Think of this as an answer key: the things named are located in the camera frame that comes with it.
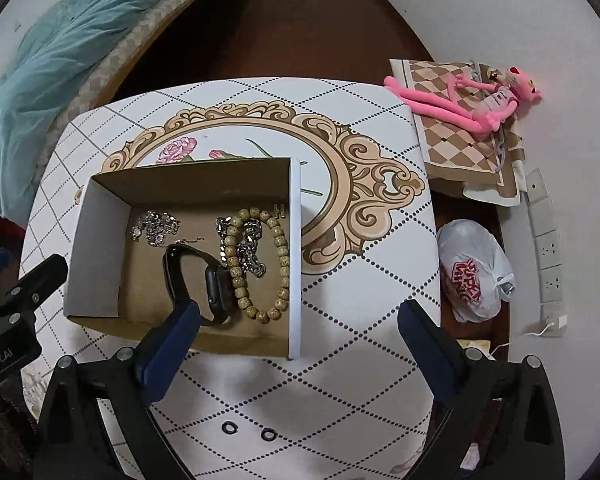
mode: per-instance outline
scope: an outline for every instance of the white cable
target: white cable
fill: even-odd
[[[555,326],[554,322],[549,323],[547,326],[545,326],[542,329],[542,332],[536,333],[536,332],[528,332],[526,334],[520,334],[518,337],[513,338],[511,341],[509,341],[508,343],[503,343],[501,345],[496,346],[496,348],[493,349],[493,352],[491,352],[489,355],[487,355],[487,357],[493,357],[493,354],[495,354],[499,348],[503,348],[505,346],[509,346],[511,343],[513,343],[514,341],[517,341],[518,339],[520,339],[521,337],[524,337],[525,335],[535,335],[540,337],[542,334],[544,334],[548,329],[550,329],[552,326]]]

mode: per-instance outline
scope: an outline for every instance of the red logo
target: red logo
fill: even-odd
[[[467,303],[480,301],[482,293],[478,279],[478,267],[471,258],[465,262],[454,263],[451,281],[459,296]]]

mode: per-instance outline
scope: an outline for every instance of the open box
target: open box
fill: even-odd
[[[203,326],[193,347],[202,351],[297,358],[300,354],[300,165],[291,158],[204,160],[163,164],[93,175],[80,202],[64,294],[64,315],[82,326],[140,340],[172,311],[162,270],[164,248],[144,236],[130,235],[140,214],[167,211],[180,220],[176,239],[198,240],[193,247],[219,257],[216,218],[235,216],[242,208],[274,211],[289,243],[289,310],[261,324],[240,310],[221,326]],[[280,262],[270,229],[263,224],[258,259],[267,266],[262,278],[248,273],[253,304],[273,306],[280,288]],[[206,263],[182,259],[190,296],[211,318],[205,286]]]

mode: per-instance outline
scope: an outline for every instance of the white table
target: white table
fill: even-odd
[[[68,256],[78,190],[103,168],[155,164],[184,137],[196,139],[194,160],[300,158],[302,358],[192,354],[155,416],[197,478],[401,478],[423,443],[432,395],[398,334],[397,306],[414,297],[440,321],[434,217],[412,121],[382,87],[296,78],[211,81],[97,108],[67,126],[46,168],[22,272]],[[43,354],[23,372],[36,415],[60,356],[100,360],[127,344],[67,321],[61,307],[58,291],[40,308]],[[102,412],[125,471],[140,478],[106,401]],[[236,435],[221,431],[226,420]],[[263,427],[280,436],[265,442]]]

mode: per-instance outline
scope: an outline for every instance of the pink stuffed animal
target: pink stuffed animal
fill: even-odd
[[[449,99],[439,95],[404,88],[393,77],[384,79],[384,86],[411,107],[415,114],[426,115],[455,124],[468,131],[477,140],[484,140],[497,132],[500,123],[511,117],[520,103],[533,103],[542,98],[533,80],[522,70],[512,66],[497,85],[477,83],[465,74],[450,77],[446,82]],[[456,88],[477,88],[491,95],[485,97],[473,112],[458,104]]]

